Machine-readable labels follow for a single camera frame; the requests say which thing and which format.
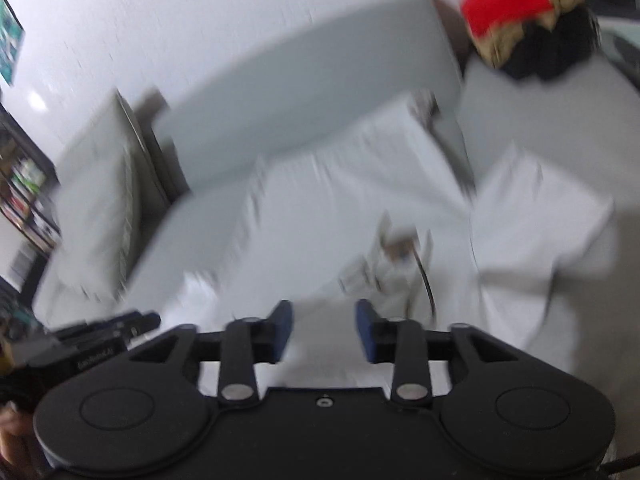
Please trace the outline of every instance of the white bedsheet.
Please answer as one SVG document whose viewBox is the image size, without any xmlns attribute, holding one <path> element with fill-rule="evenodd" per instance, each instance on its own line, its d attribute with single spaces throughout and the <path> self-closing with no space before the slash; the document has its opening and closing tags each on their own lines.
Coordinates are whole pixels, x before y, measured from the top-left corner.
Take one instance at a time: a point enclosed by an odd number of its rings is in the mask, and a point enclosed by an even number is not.
<svg viewBox="0 0 640 480">
<path fill-rule="evenodd" d="M 171 324 L 196 320 L 203 331 L 222 330 L 234 318 L 265 317 L 280 300 L 292 300 L 292 339 L 282 363 L 258 366 L 262 391 L 388 386 L 390 367 L 366 364 L 360 349 L 357 298 L 322 293 L 346 263 L 368 251 L 388 212 L 394 224 L 431 231 L 432 328 L 469 322 L 526 345 L 544 319 L 554 268 L 585 250 L 608 218 L 611 200 L 517 150 L 505 155 L 477 196 L 465 196 L 409 113 L 410 102 L 405 96 L 360 121 L 343 140 L 268 168 L 259 195 L 250 199 L 245 252 L 234 275 L 214 283 L 215 299 L 200 305 L 197 319 L 167 305 Z M 428 304 L 415 318 L 430 321 Z M 214 393 L 216 381 L 216 367 L 208 366 L 201 388 Z M 446 390 L 444 380 L 434 384 L 436 392 Z"/>
</svg>

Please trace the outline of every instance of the black device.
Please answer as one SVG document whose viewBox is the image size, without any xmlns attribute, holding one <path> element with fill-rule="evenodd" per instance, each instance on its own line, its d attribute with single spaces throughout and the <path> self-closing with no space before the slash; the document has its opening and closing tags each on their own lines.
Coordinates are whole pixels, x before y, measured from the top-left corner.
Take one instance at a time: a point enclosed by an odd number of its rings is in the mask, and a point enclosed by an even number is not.
<svg viewBox="0 0 640 480">
<path fill-rule="evenodd" d="M 587 479 L 615 426 L 588 384 L 466 325 L 425 331 L 356 306 L 367 359 L 394 363 L 381 388 L 270 388 L 254 364 L 276 363 L 292 329 L 281 302 L 265 320 L 224 332 L 180 326 L 51 390 L 34 419 L 57 466 L 52 480 Z M 431 393 L 430 360 L 452 390 Z M 201 362 L 220 361 L 218 394 L 197 389 Z"/>
<path fill-rule="evenodd" d="M 159 325 L 155 312 L 129 312 L 3 346 L 7 373 L 0 376 L 0 404 L 33 412 L 50 389 L 125 352 L 132 339 Z"/>
</svg>

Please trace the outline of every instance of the human hand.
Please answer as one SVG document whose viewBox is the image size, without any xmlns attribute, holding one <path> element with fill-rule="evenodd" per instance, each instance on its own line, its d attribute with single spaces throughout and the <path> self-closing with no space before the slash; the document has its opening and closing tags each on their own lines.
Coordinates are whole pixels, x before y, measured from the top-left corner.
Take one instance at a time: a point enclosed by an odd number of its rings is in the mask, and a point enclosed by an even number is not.
<svg viewBox="0 0 640 480">
<path fill-rule="evenodd" d="M 0 458 L 19 479 L 39 477 L 27 443 L 33 436 L 33 415 L 21 412 L 10 402 L 0 409 Z"/>
</svg>

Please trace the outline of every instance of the framed picture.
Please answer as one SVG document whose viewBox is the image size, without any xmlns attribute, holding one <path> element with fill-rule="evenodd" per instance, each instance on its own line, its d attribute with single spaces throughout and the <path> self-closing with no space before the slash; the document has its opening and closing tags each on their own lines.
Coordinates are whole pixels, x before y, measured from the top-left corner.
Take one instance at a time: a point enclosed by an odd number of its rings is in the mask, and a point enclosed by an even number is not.
<svg viewBox="0 0 640 480">
<path fill-rule="evenodd" d="M 24 29 L 7 0 L 0 0 L 0 74 L 9 84 L 14 81 L 15 64 Z"/>
</svg>

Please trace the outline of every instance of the black cable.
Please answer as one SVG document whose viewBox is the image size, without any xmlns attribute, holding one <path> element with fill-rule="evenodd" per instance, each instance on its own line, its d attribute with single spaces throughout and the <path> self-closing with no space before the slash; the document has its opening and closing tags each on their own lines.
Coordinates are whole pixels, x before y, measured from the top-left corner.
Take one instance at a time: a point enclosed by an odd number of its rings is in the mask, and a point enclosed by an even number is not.
<svg viewBox="0 0 640 480">
<path fill-rule="evenodd" d="M 640 466 L 640 452 L 602 464 L 600 471 L 604 471 L 607 475 L 613 475 L 638 466 Z"/>
<path fill-rule="evenodd" d="M 424 267 L 422 266 L 422 262 L 420 261 L 420 256 L 418 256 L 415 247 L 413 247 L 415 262 L 418 264 L 418 268 L 420 269 L 420 274 L 422 275 L 422 280 L 424 282 L 424 286 L 427 289 L 427 294 L 429 295 L 429 303 L 431 303 L 431 316 L 433 319 L 436 319 L 436 302 L 433 299 L 433 291 L 431 290 L 431 285 L 429 283 L 429 279 L 427 278 L 427 273 L 424 272 Z"/>
</svg>

